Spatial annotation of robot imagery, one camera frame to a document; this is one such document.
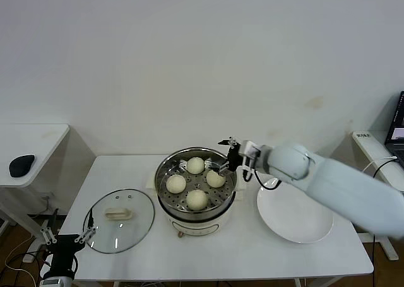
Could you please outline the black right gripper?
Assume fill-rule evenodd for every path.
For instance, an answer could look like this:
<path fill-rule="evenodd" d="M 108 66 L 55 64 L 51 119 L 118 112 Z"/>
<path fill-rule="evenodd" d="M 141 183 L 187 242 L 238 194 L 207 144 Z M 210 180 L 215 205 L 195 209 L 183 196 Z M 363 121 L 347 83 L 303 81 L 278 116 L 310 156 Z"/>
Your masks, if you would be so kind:
<path fill-rule="evenodd" d="M 218 145 L 230 146 L 227 153 L 227 161 L 224 163 L 212 163 L 210 168 L 216 173 L 222 173 L 226 170 L 235 172 L 239 167 L 243 165 L 244 157 L 240 155 L 241 145 L 237 144 L 237 140 L 234 137 L 223 139 L 218 142 Z"/>

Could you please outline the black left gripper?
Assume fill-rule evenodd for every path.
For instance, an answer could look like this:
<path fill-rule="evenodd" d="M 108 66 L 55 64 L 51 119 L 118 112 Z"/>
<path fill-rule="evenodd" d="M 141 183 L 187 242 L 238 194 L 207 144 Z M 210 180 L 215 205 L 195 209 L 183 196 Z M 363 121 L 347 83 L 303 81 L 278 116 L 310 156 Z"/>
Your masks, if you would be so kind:
<path fill-rule="evenodd" d="M 46 245 L 50 246 L 52 262 L 50 267 L 51 274 L 76 274 L 78 270 L 78 260 L 76 253 L 85 248 L 85 242 L 91 239 L 96 233 L 94 226 L 93 211 L 88 212 L 88 221 L 86 230 L 79 234 L 62 234 L 55 237 L 53 232 L 55 221 L 59 209 L 56 208 L 47 223 L 44 223 L 40 229 Z"/>

